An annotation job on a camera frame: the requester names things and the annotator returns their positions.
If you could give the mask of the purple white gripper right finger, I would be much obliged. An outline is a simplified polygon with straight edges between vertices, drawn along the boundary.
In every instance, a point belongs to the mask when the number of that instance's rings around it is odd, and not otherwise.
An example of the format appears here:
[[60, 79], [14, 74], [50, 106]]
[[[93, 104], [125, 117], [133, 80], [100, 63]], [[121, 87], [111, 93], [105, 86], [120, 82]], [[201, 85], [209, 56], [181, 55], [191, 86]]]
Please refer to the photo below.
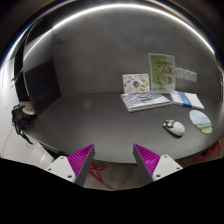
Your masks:
[[133, 145], [133, 155], [144, 182], [157, 181], [182, 169], [169, 155], [158, 155], [137, 144]]

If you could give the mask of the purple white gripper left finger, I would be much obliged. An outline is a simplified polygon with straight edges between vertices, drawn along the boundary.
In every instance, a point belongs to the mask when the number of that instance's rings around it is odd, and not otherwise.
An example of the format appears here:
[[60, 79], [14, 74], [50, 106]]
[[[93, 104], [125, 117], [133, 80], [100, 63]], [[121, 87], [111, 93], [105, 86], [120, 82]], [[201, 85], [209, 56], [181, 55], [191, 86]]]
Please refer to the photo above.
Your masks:
[[46, 168], [46, 171], [79, 186], [83, 186], [94, 155], [94, 145], [91, 144], [68, 157], [58, 157]]

